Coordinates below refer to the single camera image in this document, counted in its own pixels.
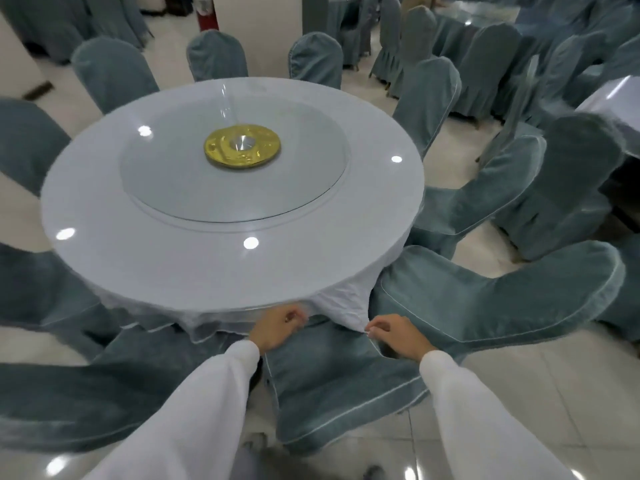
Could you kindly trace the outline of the person's left hand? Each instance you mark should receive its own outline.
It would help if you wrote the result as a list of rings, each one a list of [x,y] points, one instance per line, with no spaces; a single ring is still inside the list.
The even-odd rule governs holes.
[[[249,333],[249,341],[257,346],[261,356],[281,346],[292,334],[301,329],[287,329],[281,324],[281,306],[283,305],[265,310]]]

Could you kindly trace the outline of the glass topped background table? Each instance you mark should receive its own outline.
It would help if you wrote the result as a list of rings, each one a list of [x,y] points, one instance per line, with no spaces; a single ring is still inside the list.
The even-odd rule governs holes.
[[[435,9],[439,31],[454,34],[496,24],[514,24],[527,8],[489,2],[455,1]]]

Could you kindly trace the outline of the white round tablecloth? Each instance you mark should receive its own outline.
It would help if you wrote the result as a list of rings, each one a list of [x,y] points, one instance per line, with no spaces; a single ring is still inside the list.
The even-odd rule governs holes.
[[[140,123],[220,96],[275,96],[313,106],[345,133],[351,156],[316,200],[266,219],[205,223],[166,215],[125,192],[119,162]],[[58,156],[41,191],[55,252],[110,308],[163,314],[194,329],[247,323],[258,310],[299,302],[363,332],[369,296],[400,254],[422,203],[424,167],[407,132],[345,91],[299,80],[208,80],[154,93],[84,129]]]

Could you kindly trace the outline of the gold turntable hub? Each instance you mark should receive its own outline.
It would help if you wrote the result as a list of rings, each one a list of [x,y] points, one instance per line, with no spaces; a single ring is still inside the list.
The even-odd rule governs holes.
[[[269,128],[254,124],[238,124],[213,131],[204,142],[207,160],[230,169],[250,169],[276,158],[282,144]]]

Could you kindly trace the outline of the round glass turntable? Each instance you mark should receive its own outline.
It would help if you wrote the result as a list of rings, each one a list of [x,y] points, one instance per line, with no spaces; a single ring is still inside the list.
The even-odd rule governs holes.
[[[231,126],[220,96],[175,107],[139,130],[121,152],[124,190],[179,219],[238,223],[286,214],[326,193],[347,167],[351,150],[338,124],[311,105],[275,96],[233,96],[239,123],[273,130],[281,149],[271,162],[227,169],[206,160],[205,140]]]

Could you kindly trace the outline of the person's right forearm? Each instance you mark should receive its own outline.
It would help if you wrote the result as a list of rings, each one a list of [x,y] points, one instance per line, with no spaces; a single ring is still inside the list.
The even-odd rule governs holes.
[[[430,351],[419,370],[454,480],[579,480],[450,355]]]

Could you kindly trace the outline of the person's left forearm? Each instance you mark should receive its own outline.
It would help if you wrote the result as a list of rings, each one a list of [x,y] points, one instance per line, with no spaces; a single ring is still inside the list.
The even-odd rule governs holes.
[[[229,480],[259,359],[244,339],[206,360],[83,480]]]

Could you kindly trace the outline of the white clothed side table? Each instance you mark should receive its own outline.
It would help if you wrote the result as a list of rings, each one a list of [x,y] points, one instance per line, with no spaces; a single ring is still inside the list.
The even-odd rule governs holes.
[[[640,161],[640,76],[628,75],[604,83],[577,111],[612,120],[625,139],[625,151]]]

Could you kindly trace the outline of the person's right hand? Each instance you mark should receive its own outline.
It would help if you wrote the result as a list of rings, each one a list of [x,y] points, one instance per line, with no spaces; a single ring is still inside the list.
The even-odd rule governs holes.
[[[409,318],[402,316],[401,336],[394,341],[380,341],[390,347],[396,354],[420,363],[425,355],[437,348],[418,330]]]

